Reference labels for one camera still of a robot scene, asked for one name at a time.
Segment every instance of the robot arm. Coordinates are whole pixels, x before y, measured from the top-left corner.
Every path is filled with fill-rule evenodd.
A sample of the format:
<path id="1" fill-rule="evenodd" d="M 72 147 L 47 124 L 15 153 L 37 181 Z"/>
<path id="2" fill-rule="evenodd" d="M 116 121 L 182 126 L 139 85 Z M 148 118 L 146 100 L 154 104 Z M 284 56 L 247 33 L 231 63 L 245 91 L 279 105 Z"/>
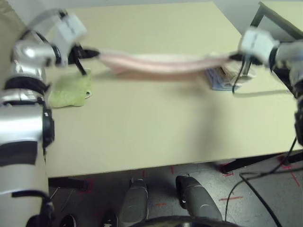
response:
<path id="1" fill-rule="evenodd" d="M 98 52 L 75 44 L 86 34 L 76 16 L 66 15 L 50 43 L 19 40 L 11 73 L 0 92 L 0 220 L 1 226 L 50 226 L 45 148 L 54 140 L 52 110 L 45 103 L 45 67 L 66 67 Z"/>
<path id="2" fill-rule="evenodd" d="M 281 44 L 269 32 L 250 27 L 241 38 L 239 51 L 245 59 L 255 57 L 271 70 L 274 66 L 290 70 L 289 79 L 298 107 L 295 130 L 298 142 L 303 145 L 303 40 Z"/>

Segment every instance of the white wall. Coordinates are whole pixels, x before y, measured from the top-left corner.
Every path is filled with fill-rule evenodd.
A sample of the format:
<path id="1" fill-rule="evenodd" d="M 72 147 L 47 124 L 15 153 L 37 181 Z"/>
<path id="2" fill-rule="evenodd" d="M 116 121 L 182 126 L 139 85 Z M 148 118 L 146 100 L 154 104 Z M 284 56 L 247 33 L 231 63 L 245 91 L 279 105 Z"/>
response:
<path id="1" fill-rule="evenodd" d="M 73 8 L 83 6 L 113 6 L 131 4 L 156 4 L 174 2 L 202 2 L 209 0 L 7 0 L 15 9 L 20 18 L 28 23 L 35 15 L 45 9 L 51 8 Z M 230 20 L 240 33 L 243 33 L 250 25 L 258 10 L 260 0 L 214 0 L 221 12 Z M 44 24 L 39 27 L 39 31 L 44 33 L 48 29 Z M 277 27 L 267 18 L 263 19 L 261 28 L 271 31 L 275 38 L 281 40 L 291 40 L 282 29 Z"/>

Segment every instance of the floor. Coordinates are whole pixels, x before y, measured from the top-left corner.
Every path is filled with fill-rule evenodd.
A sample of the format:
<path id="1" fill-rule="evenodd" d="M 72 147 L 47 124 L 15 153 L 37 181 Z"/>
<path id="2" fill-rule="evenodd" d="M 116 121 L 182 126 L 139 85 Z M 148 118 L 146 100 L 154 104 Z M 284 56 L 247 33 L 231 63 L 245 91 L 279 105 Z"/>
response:
<path id="1" fill-rule="evenodd" d="M 105 210 L 112 208 L 119 212 L 132 177 L 143 178 L 148 185 L 149 218 L 188 215 L 187 211 L 179 206 L 175 192 L 175 178 L 184 174 L 190 174 L 208 190 L 224 218 L 226 198 L 230 189 L 240 180 L 238 173 L 267 171 L 277 164 L 278 160 L 275 157 L 227 175 L 217 171 L 213 163 L 202 163 L 75 177 L 75 179 L 89 181 L 92 186 L 91 191 L 81 193 L 60 189 L 53 198 L 56 210 L 53 226 L 58 227 L 61 218 L 72 213 L 77 218 L 78 227 L 98 227 Z M 298 162 L 290 168 L 302 165 L 303 162 Z M 283 226 L 303 226 L 302 172 L 271 175 L 253 180 L 251 183 L 272 208 Z M 264 206 L 245 184 L 234 191 L 228 207 L 227 220 L 243 227 L 265 225 L 275 227 L 275 223 Z"/>

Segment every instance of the table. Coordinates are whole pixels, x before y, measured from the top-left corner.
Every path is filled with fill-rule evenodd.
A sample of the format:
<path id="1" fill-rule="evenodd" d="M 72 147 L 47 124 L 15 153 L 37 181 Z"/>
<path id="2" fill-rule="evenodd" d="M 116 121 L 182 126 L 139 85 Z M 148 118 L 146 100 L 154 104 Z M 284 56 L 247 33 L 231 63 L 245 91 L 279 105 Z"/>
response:
<path id="1" fill-rule="evenodd" d="M 303 2 L 263 1 L 251 23 L 258 27 L 266 16 L 295 39 L 303 39 Z"/>
<path id="2" fill-rule="evenodd" d="M 241 35 L 211 2 L 70 9 L 88 29 L 83 46 L 201 56 L 237 49 Z M 292 95 L 268 70 L 234 97 L 194 81 L 114 79 L 96 61 L 93 96 L 53 110 L 49 177 L 86 175 L 287 151 L 295 136 Z M 50 81 L 75 67 L 50 69 Z"/>

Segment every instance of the yellow-green rag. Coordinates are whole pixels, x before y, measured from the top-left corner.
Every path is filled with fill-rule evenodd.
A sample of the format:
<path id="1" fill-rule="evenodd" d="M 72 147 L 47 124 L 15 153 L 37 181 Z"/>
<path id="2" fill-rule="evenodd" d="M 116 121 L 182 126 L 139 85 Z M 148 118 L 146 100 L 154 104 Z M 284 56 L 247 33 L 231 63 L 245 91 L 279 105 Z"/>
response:
<path id="1" fill-rule="evenodd" d="M 60 76 L 52 86 L 48 104 L 53 108 L 83 106 L 85 99 L 91 96 L 91 71 L 85 70 L 84 76 L 80 72 Z"/>

